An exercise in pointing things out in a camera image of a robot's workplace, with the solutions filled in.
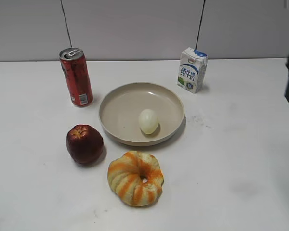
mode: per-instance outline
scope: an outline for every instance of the egg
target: egg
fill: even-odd
[[[138,117],[141,131],[147,135],[152,134],[158,128],[158,115],[151,109],[144,109]]]

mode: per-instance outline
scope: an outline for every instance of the milk carton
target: milk carton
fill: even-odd
[[[208,56],[205,53],[193,48],[183,51],[180,58],[178,85],[191,93],[197,93],[202,87],[207,63]]]

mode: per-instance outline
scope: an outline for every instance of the soda can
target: soda can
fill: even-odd
[[[93,101],[93,94],[83,51],[67,48],[59,56],[72,103],[80,107],[89,105]]]

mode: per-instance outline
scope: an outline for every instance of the apple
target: apple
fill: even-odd
[[[75,162],[86,165],[96,161],[103,152],[103,137],[89,125],[76,125],[66,136],[66,147]]]

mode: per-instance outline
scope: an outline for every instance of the plate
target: plate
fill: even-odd
[[[141,132],[139,114],[154,110],[159,127],[151,135]],[[103,99],[99,117],[106,134],[131,146],[150,146],[169,139],[184,119],[184,107],[171,90],[153,83],[131,83],[111,91]]]

